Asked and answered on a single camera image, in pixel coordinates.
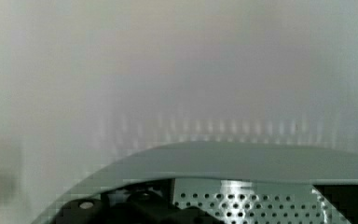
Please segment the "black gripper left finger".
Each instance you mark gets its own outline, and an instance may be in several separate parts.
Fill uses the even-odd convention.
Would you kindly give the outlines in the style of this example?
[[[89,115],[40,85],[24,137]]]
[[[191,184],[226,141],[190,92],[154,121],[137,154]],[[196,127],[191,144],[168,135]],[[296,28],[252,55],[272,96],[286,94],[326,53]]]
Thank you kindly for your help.
[[[107,215],[168,215],[174,212],[173,179],[152,180],[110,189],[101,194]]]

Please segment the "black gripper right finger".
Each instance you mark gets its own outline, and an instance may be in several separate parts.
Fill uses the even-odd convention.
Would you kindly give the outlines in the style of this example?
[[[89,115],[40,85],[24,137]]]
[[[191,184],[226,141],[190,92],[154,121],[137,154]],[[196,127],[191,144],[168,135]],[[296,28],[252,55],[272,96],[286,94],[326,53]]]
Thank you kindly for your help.
[[[358,185],[315,185],[315,188],[351,224],[358,224]]]

